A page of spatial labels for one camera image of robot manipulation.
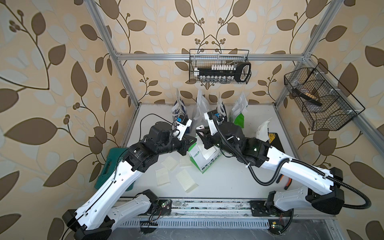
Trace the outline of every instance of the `pliers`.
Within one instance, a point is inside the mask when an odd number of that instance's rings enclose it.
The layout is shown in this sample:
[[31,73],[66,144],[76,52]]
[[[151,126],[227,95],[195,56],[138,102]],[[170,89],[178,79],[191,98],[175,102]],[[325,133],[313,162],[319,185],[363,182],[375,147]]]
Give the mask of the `pliers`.
[[[276,183],[279,183],[281,181],[281,179],[283,178],[283,176],[284,176],[283,174],[280,174],[280,176],[276,180]],[[291,183],[292,183],[292,178],[289,177],[288,182],[285,185],[284,189],[287,190],[289,188],[289,186],[291,185]]]

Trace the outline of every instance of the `white table surface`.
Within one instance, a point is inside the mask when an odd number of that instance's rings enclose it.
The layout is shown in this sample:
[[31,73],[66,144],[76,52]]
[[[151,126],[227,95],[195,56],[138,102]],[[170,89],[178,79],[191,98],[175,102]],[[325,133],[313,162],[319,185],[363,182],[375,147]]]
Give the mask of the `white table surface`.
[[[128,141],[127,146],[130,146],[139,140],[139,124],[141,119],[149,114],[155,113],[164,119],[172,122],[172,115],[170,113],[171,105],[142,105],[138,113],[132,134]],[[192,118],[192,112],[195,106],[187,106],[187,114]],[[279,135],[281,144],[286,154],[293,156],[292,150],[289,146],[288,140],[284,134],[283,128],[277,118],[277,115],[272,105],[249,105],[248,112],[244,114],[244,135],[246,137],[254,137],[257,128],[264,121],[272,118],[269,123],[269,132],[275,132]],[[149,129],[156,122],[162,121],[157,116],[150,115],[142,121],[142,134],[148,134]],[[155,170],[161,169],[164,166],[161,164],[168,156],[172,156],[175,160],[179,161],[181,155],[178,152],[163,154],[159,156],[158,162],[153,164],[149,169],[134,183],[131,191],[125,192],[123,197],[133,197],[139,192],[150,189],[158,197],[175,197],[175,198],[267,198],[268,193],[276,190],[284,190],[285,184],[288,182],[287,177],[283,177],[279,184],[272,184],[268,187],[258,185],[252,178],[249,170],[245,168],[243,163],[240,163],[236,158],[226,158],[221,156],[217,159],[207,171],[202,174],[197,167],[180,167],[178,165],[175,170],[169,173],[170,183],[157,186]],[[186,193],[181,184],[176,179],[176,174],[186,169],[191,175],[193,180],[197,183],[198,187]],[[255,174],[262,181],[268,181],[273,176],[273,171],[263,168],[253,167]],[[293,180],[289,190],[302,186],[301,183]]]

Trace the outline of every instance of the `green box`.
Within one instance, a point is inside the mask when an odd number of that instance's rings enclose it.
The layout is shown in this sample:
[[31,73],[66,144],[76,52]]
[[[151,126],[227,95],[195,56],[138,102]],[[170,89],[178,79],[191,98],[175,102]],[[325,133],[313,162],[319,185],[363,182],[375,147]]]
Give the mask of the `green box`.
[[[220,149],[213,146],[212,148],[206,150],[204,149],[204,144],[201,141],[200,137],[196,135],[197,141],[190,146],[188,153],[190,156],[191,162],[202,172],[204,173],[211,165],[214,163],[220,156]],[[207,153],[212,151],[208,159],[203,156],[203,152]]]

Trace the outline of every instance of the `ventilation slot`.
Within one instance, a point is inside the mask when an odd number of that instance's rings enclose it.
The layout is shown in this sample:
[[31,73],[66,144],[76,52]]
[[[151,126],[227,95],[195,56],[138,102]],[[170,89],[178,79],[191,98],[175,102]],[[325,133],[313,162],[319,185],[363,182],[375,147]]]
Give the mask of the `ventilation slot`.
[[[232,229],[268,229],[268,220],[264,219],[159,219],[154,221],[161,228],[232,228]],[[134,219],[124,222],[120,227],[140,227],[140,220]]]

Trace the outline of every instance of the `yellow label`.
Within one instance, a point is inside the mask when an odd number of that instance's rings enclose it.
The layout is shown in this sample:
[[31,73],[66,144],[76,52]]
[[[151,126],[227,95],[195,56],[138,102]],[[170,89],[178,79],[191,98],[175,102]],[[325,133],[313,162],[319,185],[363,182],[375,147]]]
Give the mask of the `yellow label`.
[[269,136],[269,143],[271,143],[276,137],[274,133],[268,133],[268,136]]

